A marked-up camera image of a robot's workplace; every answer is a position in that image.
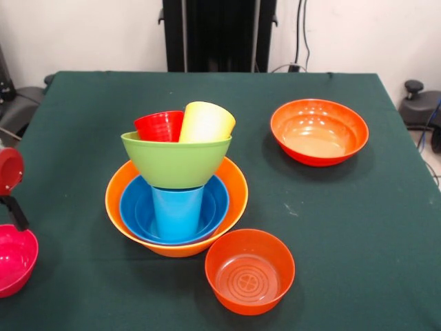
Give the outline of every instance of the cup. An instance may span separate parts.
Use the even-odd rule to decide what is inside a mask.
[[[152,187],[156,227],[160,238],[178,241],[196,234],[204,186],[170,190]]]
[[[140,117],[134,125],[141,140],[177,143],[183,118],[182,110],[170,110]]]
[[[226,109],[213,103],[195,101],[185,107],[180,143],[228,139],[236,120]]]

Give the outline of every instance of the dark green cloth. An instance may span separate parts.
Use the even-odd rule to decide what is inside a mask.
[[[294,99],[366,120],[367,146],[330,168],[287,157],[269,129]],[[268,231],[296,261],[293,287],[258,317],[227,311],[202,253],[160,257],[124,237],[104,194],[133,120],[204,100],[237,119],[227,155],[249,202],[238,228]],[[14,195],[40,243],[27,286],[0,300],[1,330],[434,330],[441,328],[440,192],[374,74],[61,72],[20,145]]]

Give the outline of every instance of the pink bowl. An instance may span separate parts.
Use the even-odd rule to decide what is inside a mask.
[[[17,293],[26,284],[38,253],[39,243],[31,231],[0,225],[0,298]]]

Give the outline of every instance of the yellow cup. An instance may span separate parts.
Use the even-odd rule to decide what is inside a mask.
[[[185,107],[180,143],[228,139],[236,120],[226,109],[213,103],[195,101]]]

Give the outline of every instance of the blue cup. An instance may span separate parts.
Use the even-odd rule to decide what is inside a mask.
[[[183,240],[196,234],[204,186],[170,190],[152,187],[158,235],[165,240]]]

